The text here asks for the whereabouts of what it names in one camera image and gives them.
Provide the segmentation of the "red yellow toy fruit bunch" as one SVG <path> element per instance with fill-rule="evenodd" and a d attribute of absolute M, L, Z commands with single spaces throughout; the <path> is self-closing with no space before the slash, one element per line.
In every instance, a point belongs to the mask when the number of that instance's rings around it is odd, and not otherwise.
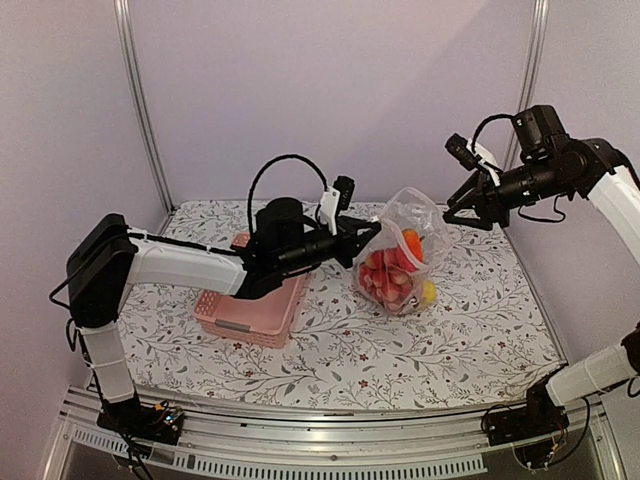
<path fill-rule="evenodd" d="M 358 265 L 358 286 L 385 310 L 401 315 L 419 304 L 417 273 L 401 247 L 376 250 Z"/>

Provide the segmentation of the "clear zip top bag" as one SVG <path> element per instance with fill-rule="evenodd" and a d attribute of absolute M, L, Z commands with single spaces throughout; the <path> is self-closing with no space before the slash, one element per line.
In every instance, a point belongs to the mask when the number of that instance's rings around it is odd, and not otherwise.
<path fill-rule="evenodd" d="M 426 310 L 437 299 L 432 273 L 452 246 L 441 210 L 421 191 L 406 187 L 374 219 L 381 230 L 354 262 L 356 290 L 390 315 Z"/>

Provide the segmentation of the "orange toy fruit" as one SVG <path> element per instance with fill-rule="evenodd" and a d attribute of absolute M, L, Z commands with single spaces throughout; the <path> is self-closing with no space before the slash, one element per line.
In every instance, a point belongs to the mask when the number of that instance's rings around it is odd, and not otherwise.
<path fill-rule="evenodd" d="M 404 229 L 402 231 L 402 236 L 408 250 L 414 256 L 414 258 L 419 262 L 423 262 L 424 254 L 422 248 L 422 240 L 418 232 L 413 229 Z"/>

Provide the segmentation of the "yellow toy pepper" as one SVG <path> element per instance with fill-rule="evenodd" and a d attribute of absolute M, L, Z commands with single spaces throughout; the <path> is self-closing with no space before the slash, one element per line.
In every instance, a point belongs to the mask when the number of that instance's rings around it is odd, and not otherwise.
<path fill-rule="evenodd" d="M 428 307 L 433 305 L 437 300 L 436 285 L 431 280 L 425 280 L 422 284 L 422 297 L 420 305 Z"/>

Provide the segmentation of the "pink plastic basket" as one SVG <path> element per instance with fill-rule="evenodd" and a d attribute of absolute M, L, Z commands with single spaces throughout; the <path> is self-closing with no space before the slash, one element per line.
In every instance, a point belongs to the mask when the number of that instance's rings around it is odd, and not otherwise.
<path fill-rule="evenodd" d="M 193 316 L 209 334 L 272 349 L 282 349 L 297 316 L 308 276 L 287 279 L 258 300 L 239 300 L 203 291 Z"/>

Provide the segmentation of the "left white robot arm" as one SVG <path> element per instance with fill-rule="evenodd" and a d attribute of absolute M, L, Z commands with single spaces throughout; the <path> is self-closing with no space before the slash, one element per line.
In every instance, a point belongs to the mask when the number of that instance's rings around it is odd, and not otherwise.
<path fill-rule="evenodd" d="M 116 328 L 128 286 L 161 284 L 208 290 L 241 300 L 257 300 L 327 260 L 349 268 L 381 230 L 377 221 L 337 214 L 317 219 L 302 203 L 281 197 L 252 216 L 246 246 L 224 250 L 151 236 L 109 214 L 67 262 L 69 310 L 88 364 L 111 419 L 128 434 L 148 426 L 148 412 L 133 399 L 136 389 Z"/>

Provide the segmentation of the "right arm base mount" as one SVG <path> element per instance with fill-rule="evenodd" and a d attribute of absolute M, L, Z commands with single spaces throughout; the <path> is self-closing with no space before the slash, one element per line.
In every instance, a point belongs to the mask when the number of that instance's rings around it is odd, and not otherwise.
<path fill-rule="evenodd" d="M 527 389 L 523 406 L 499 404 L 484 413 L 480 428 L 491 446 L 560 432 L 569 426 L 566 409 L 556 406 L 547 393 L 549 379 L 546 376 Z"/>

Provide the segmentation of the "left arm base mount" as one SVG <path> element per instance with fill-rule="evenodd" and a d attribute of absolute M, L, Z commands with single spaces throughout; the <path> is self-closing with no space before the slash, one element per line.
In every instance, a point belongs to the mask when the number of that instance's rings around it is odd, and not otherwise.
<path fill-rule="evenodd" d="M 143 439 L 177 445 L 185 420 L 184 410 L 164 400 L 154 406 L 143 405 L 137 393 L 128 400 L 111 403 L 101 399 L 97 425 L 127 439 Z"/>

